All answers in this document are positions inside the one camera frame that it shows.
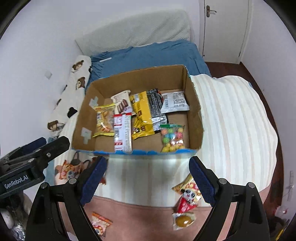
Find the yellow panda snack bag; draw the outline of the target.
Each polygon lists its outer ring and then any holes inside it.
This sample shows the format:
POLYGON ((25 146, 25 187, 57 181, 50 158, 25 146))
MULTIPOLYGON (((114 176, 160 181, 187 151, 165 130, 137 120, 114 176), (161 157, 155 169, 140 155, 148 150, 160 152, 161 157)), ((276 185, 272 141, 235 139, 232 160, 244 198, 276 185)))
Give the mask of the yellow panda snack bag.
POLYGON ((191 174, 189 174, 183 182, 171 189, 192 204, 197 204, 202 197, 200 189, 191 174))

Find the red small snack packet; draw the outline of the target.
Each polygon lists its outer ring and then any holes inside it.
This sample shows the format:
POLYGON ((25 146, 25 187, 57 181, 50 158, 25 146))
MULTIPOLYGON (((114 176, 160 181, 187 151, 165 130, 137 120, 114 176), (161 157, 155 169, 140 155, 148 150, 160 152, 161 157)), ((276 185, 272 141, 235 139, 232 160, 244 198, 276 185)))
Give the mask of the red small snack packet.
POLYGON ((184 197, 179 199, 178 207, 176 213, 186 213, 197 207, 197 203, 194 201, 189 201, 184 197))

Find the orange panda snack bag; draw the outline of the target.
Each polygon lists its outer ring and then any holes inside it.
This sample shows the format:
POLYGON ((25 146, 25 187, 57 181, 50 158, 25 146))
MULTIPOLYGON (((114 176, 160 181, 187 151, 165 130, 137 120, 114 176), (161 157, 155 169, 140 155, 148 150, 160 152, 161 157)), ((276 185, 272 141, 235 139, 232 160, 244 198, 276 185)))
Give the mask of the orange panda snack bag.
POLYGON ((106 236, 106 229, 113 224, 113 221, 105 218, 104 216, 93 212, 92 213, 92 226, 100 237, 106 236))

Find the clear egg yolk pastry packet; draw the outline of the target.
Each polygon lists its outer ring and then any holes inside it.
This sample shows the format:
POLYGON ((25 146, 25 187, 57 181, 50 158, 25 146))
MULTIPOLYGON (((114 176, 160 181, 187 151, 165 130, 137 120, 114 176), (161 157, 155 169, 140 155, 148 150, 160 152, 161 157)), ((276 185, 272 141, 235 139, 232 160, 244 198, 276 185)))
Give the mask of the clear egg yolk pastry packet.
POLYGON ((194 223, 196 216, 194 213, 173 213, 173 230, 181 230, 194 223))

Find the calico cat plush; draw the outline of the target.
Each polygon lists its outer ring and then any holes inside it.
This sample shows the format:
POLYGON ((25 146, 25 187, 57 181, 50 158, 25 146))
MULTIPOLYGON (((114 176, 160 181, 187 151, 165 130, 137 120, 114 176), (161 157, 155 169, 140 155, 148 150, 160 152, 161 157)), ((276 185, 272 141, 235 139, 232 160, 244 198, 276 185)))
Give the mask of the calico cat plush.
POLYGON ((89 168, 97 156, 87 153, 69 150, 54 161, 55 184, 65 184, 71 178, 78 178, 79 175, 89 168))

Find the striped cream blanket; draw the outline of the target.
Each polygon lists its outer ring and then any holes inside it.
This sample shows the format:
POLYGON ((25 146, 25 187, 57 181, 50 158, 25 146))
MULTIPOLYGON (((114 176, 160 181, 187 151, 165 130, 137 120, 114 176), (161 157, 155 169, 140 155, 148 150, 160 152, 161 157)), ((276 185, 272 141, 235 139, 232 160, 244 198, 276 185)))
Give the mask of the striped cream blanket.
POLYGON ((106 184, 95 194, 154 207, 175 205, 179 195, 172 188, 189 174, 189 158, 195 155, 218 177, 237 185, 253 182, 262 191, 271 183, 278 146, 264 105, 245 79, 189 75, 183 66, 135 70, 92 82, 81 111, 70 118, 62 135, 69 138, 71 148, 54 161, 57 184, 64 183, 59 178, 60 167, 75 153, 83 162, 107 153, 106 184), (114 151, 113 137, 93 137, 96 119, 92 101, 107 104, 123 90, 137 94, 154 88, 163 93, 184 92, 189 111, 171 113, 168 119, 184 126, 185 150, 163 154, 161 134, 156 133, 134 140, 133 152, 119 155, 114 151))

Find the yellow chips snack bag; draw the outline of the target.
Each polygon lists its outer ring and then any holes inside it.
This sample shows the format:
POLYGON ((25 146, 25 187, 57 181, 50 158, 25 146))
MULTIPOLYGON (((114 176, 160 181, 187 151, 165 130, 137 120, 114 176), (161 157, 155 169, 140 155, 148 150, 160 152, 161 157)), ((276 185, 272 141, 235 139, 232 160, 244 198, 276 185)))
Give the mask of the yellow chips snack bag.
POLYGON ((114 110, 115 104, 97 106, 96 111, 96 129, 93 138, 98 136, 114 136, 114 110))

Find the white red snack bar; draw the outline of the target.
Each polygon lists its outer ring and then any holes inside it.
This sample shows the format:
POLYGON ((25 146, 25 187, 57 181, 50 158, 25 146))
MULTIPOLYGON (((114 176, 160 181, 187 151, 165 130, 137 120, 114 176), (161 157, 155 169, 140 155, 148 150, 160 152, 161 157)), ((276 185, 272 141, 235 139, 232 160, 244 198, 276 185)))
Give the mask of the white red snack bar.
POLYGON ((114 115, 114 150, 132 152, 132 115, 131 113, 114 115))

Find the yellow black snack bag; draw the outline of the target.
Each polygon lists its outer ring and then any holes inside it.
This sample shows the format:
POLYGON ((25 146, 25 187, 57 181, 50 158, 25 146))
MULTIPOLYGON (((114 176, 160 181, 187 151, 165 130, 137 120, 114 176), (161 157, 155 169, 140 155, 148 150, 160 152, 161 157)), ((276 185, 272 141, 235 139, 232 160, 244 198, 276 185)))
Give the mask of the yellow black snack bag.
POLYGON ((133 123, 132 139, 154 135, 152 117, 146 91, 130 96, 136 118, 133 123))

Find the black snack packet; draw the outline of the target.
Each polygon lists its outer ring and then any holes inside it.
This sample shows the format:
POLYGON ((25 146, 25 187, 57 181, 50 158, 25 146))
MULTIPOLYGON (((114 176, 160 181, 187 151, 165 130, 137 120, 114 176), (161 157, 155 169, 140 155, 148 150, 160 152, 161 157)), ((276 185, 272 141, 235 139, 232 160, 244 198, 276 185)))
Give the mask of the black snack packet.
POLYGON ((167 124, 167 116, 161 113, 161 108, 164 101, 161 92, 157 88, 154 88, 146 91, 146 93, 152 117, 152 123, 167 124))

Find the white chocolate stick packet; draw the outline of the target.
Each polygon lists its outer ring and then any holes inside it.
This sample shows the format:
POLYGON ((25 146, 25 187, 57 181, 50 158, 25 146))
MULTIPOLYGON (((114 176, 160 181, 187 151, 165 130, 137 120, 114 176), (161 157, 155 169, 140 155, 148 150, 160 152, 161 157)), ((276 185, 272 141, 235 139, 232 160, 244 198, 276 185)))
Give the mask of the white chocolate stick packet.
POLYGON ((132 104, 130 102, 130 90, 124 90, 111 97, 112 102, 115 104, 115 114, 132 113, 132 104))

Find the white barcode snack packet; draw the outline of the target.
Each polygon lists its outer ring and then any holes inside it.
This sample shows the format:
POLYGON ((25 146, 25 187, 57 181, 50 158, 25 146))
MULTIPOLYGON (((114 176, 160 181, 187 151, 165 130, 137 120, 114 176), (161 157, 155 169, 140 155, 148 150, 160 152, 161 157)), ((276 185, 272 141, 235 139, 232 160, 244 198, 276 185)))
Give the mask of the white barcode snack packet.
POLYGON ((186 102, 183 91, 164 93, 162 97, 163 97, 163 105, 161 107, 162 114, 190 110, 190 107, 186 102))

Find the cardboard box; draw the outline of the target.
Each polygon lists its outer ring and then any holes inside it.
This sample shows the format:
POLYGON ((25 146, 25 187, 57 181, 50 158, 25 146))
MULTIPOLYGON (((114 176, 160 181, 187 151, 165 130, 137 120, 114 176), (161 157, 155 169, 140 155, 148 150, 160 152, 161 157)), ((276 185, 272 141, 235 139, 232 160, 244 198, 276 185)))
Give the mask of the cardboard box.
POLYGON ((201 107, 183 65, 140 69, 93 81, 78 114, 72 148, 141 155, 198 150, 201 107))

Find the blue bed sheet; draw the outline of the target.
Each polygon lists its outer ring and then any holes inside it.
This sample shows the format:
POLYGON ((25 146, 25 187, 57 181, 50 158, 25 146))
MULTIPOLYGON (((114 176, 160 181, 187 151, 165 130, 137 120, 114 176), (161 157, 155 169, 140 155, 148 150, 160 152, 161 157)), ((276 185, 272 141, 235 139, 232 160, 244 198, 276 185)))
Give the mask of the blue bed sheet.
POLYGON ((86 88, 100 78, 158 66, 184 65, 190 75, 211 75, 197 46, 188 40, 106 51, 93 55, 91 62, 91 73, 86 88))

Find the grey white pillow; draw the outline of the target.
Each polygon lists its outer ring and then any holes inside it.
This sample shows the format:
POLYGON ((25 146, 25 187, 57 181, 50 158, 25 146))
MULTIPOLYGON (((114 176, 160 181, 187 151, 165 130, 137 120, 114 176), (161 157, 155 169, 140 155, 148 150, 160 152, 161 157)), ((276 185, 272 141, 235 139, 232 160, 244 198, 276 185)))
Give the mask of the grey white pillow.
POLYGON ((84 55, 141 47, 166 41, 191 40, 191 23, 182 9, 129 16, 101 25, 75 39, 84 55))

